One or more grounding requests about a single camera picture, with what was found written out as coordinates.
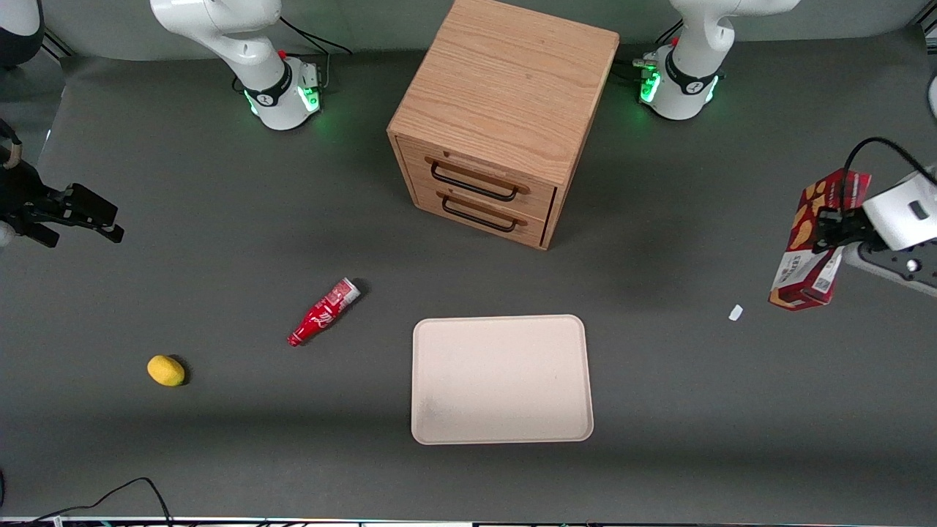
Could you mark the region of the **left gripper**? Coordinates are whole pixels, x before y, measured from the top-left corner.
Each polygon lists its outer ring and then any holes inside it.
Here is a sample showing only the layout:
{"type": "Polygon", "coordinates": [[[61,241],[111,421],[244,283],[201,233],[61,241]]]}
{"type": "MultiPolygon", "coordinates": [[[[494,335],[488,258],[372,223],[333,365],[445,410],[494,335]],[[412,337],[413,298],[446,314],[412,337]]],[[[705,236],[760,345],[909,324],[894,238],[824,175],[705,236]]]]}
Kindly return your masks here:
{"type": "Polygon", "coordinates": [[[890,250],[906,250],[936,238],[935,183],[919,171],[867,199],[862,208],[820,208],[813,253],[850,244],[876,242],[876,233],[890,250]],[[869,231],[869,221],[875,231],[869,231]]]}

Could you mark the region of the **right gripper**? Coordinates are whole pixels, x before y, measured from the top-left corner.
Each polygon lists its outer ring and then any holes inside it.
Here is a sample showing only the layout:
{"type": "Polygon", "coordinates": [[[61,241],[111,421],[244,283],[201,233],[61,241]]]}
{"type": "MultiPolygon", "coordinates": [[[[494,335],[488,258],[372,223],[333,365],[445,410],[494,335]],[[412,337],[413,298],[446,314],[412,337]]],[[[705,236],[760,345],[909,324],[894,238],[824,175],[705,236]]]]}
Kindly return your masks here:
{"type": "Polygon", "coordinates": [[[115,244],[122,242],[124,228],[115,224],[118,207],[83,184],[57,190],[44,184],[27,162],[1,170],[1,216],[14,236],[26,237],[44,247],[57,246],[60,234],[44,223],[64,222],[67,206],[85,217],[96,231],[115,244]]]}

